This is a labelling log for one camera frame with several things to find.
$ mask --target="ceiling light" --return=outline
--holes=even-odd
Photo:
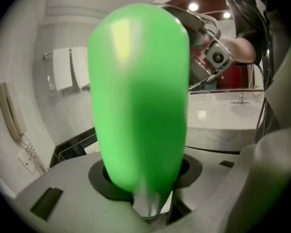
[[[196,11],[196,10],[198,10],[198,4],[195,3],[195,2],[190,3],[190,5],[189,5],[189,10],[191,10],[191,11]]]
[[[223,17],[224,17],[224,18],[230,18],[230,17],[231,17],[231,13],[230,13],[230,12],[225,12],[225,13],[223,14]]]

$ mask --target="ceiling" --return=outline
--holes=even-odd
[[[207,14],[217,20],[232,20],[232,16],[228,19],[223,17],[225,12],[230,12],[230,9],[225,0],[171,0],[168,2],[170,5],[177,6],[181,9],[187,10],[189,4],[195,2],[199,8],[197,13]]]

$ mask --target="faucet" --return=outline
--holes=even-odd
[[[244,96],[244,93],[240,93],[239,94],[239,101],[238,103],[243,103],[243,101],[246,99],[246,97]]]

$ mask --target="green bottle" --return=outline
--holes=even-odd
[[[169,194],[186,136],[189,38],[177,18],[150,4],[115,10],[88,43],[93,112],[112,182]]]

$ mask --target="sink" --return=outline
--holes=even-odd
[[[231,108],[231,111],[240,117],[246,117],[246,118],[251,118],[251,117],[256,118],[259,116],[259,113],[260,113],[260,110],[257,107],[249,105],[249,104],[235,105]]]

